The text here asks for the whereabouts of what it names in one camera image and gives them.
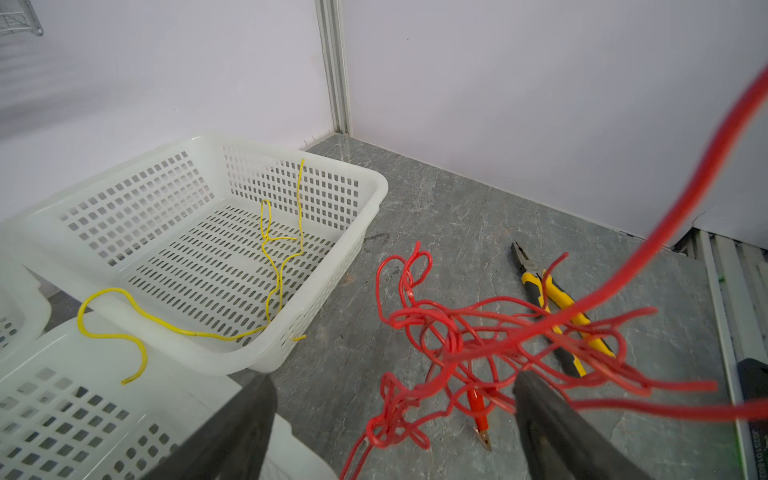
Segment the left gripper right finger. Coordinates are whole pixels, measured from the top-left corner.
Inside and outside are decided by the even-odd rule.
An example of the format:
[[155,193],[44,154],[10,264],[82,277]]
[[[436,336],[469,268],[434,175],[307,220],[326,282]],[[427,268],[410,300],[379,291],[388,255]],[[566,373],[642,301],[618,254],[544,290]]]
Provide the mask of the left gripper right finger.
[[517,376],[519,436],[533,479],[647,479],[538,375]]

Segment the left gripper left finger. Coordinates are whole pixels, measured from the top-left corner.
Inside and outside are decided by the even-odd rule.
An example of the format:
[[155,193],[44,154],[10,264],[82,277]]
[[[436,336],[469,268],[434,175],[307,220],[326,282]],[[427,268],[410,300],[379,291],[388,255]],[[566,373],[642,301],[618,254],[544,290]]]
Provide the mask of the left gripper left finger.
[[258,375],[145,477],[257,479],[266,458],[277,405],[271,378]]

